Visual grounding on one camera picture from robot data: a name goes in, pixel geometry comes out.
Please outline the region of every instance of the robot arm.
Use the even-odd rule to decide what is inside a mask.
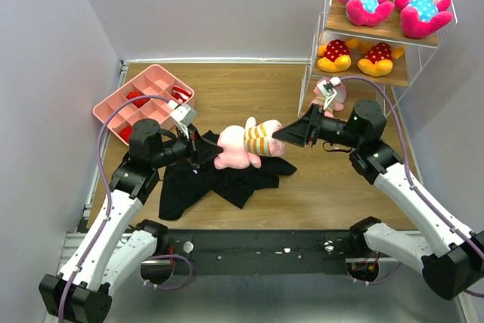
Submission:
[[[177,123],[178,136],[162,130],[155,120],[144,119],[134,124],[129,151],[111,179],[109,217],[106,198],[101,213],[74,255],[56,276],[45,275],[39,285],[49,314],[59,315],[62,294],[68,286],[65,319],[75,323],[103,321],[114,291],[145,259],[166,251],[166,227],[146,221],[139,224],[129,241],[113,253],[129,222],[160,180],[159,168],[180,160],[189,160],[191,165],[198,167],[222,152],[189,123],[193,110],[188,106],[177,107],[172,116]],[[170,140],[162,141],[162,135]],[[102,224],[104,228],[96,236]],[[79,259],[87,250],[87,257],[80,264]]]
[[[356,172],[392,198],[423,238],[409,238],[380,220],[368,218],[350,229],[352,249],[363,253],[379,251],[395,257],[422,273],[437,295],[450,300],[484,277],[483,261],[470,246],[474,243],[484,250],[484,231],[479,234],[471,231],[411,172],[407,173],[402,158],[381,139],[385,125],[386,118],[376,101],[358,101],[347,122],[326,117],[324,111],[312,105],[300,120],[272,137],[300,147],[313,146],[321,139],[353,149],[349,159]],[[408,175],[414,186],[409,184]],[[428,203],[415,193],[415,188]],[[452,221],[454,228],[450,229],[439,214]]]

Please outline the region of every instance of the screw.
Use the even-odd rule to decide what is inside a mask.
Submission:
[[[186,253],[191,253],[193,249],[194,245],[190,241],[187,241],[183,244],[183,251],[185,251]]]

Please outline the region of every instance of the white wall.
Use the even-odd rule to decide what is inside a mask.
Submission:
[[[122,59],[308,57],[322,0],[89,0]]]
[[[408,91],[402,113],[427,188],[475,231],[484,229],[484,4],[454,0],[458,25]],[[484,282],[475,290],[484,292]],[[474,301],[484,321],[482,300]]]
[[[0,0],[0,321],[39,322],[94,168],[114,50],[88,0]]]

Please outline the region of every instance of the wooden surface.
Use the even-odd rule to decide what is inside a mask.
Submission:
[[[377,26],[356,26],[346,16],[346,5],[338,0],[332,0],[325,29],[350,36],[385,39],[389,42],[411,43],[429,47],[439,45],[436,33],[423,39],[411,39],[405,36],[400,27],[400,11],[396,7],[388,19]]]
[[[385,76],[380,76],[380,77],[373,77],[370,75],[367,75],[366,73],[363,73],[359,68],[358,68],[358,60],[362,58],[361,54],[357,50],[352,50],[351,51],[351,66],[349,67],[348,70],[346,71],[341,71],[338,72],[338,76],[352,76],[352,75],[360,75],[367,77],[377,83],[380,83],[382,85],[388,85],[388,86],[403,86],[403,87],[408,87],[408,74],[407,74],[407,63],[405,61],[405,54],[403,54],[398,60],[393,60],[393,69],[392,72],[390,72],[388,75]],[[316,58],[315,62],[315,68],[312,71],[313,73],[316,73],[321,76],[328,76],[330,73],[324,72],[323,70],[318,68],[318,61],[321,59],[321,57]]]
[[[131,64],[127,80],[148,64]],[[258,122],[275,119],[287,125],[295,121],[304,64],[165,64],[195,90],[194,121],[201,133],[221,132],[232,124],[244,125],[247,117]],[[309,86],[306,104],[311,99]],[[374,91],[358,83],[348,86],[346,109],[337,116],[347,118],[361,98],[374,98]],[[398,147],[392,120],[386,128],[387,142]],[[110,176],[127,147],[110,138],[104,167]],[[325,153],[322,143],[314,148],[287,145],[284,158],[298,171],[282,177],[279,188],[256,191],[239,210],[213,192],[185,211],[178,221],[162,221],[170,228],[348,228],[355,222],[376,216],[393,228],[414,228],[407,217],[383,193],[359,176],[348,154]],[[151,194],[132,224],[158,219],[162,182]],[[101,208],[105,190],[98,183],[88,226]]]

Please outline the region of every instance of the wire shelf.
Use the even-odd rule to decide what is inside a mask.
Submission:
[[[347,32],[344,30],[339,31],[333,28],[328,29],[327,20],[330,12],[332,11],[333,2],[337,2],[337,0],[323,0],[321,4],[321,11],[318,15],[315,34],[312,39],[311,51],[309,53],[308,62],[306,64],[305,74],[302,79],[301,93],[299,97],[299,107],[298,107],[298,113],[297,113],[298,116],[300,116],[301,114],[301,110],[303,108],[303,103],[306,99],[306,94],[307,94],[311,79],[315,79],[315,78],[319,79],[323,76],[337,76],[337,74],[333,74],[333,75],[326,74],[325,72],[315,67],[318,59],[319,39],[322,33],[329,32],[329,33],[343,34],[346,36],[349,36],[349,35],[356,36],[360,39],[367,39],[367,40],[372,39],[373,41],[389,42],[393,44],[395,43],[406,44],[406,47],[405,47],[406,65],[403,65],[403,70],[405,70],[406,68],[406,80],[405,80],[406,90],[402,93],[400,98],[396,100],[396,105],[398,105],[399,102],[405,97],[407,91],[410,89],[410,87],[414,84],[416,79],[419,77],[422,69],[425,68],[425,66],[430,62],[433,55],[436,53],[437,49],[442,46],[448,34],[455,28],[458,22],[457,15],[455,13],[455,7],[452,2],[451,7],[448,9],[448,11],[452,12],[454,15],[452,20],[451,22],[449,22],[449,24],[447,24],[446,26],[444,26],[443,28],[441,28],[436,32],[436,34],[433,36],[432,42],[430,41],[425,42],[418,39],[408,39],[406,37],[401,37],[401,36],[400,38],[396,37],[397,39],[387,38],[385,36],[381,36],[378,34],[375,35],[374,33],[371,33],[372,29],[368,27],[358,27],[358,31],[361,34],[351,34],[351,32]],[[355,74],[359,73],[357,67],[352,67],[351,70],[354,70]],[[392,87],[402,86],[402,82],[400,80],[397,80],[398,82],[389,82],[388,78],[385,79],[384,77],[373,78],[373,80],[376,82],[382,83],[382,86],[385,88],[387,93]],[[384,99],[380,96],[377,96],[377,100],[382,105],[382,108],[384,109],[385,114],[388,116],[389,110],[387,105],[385,105]]]

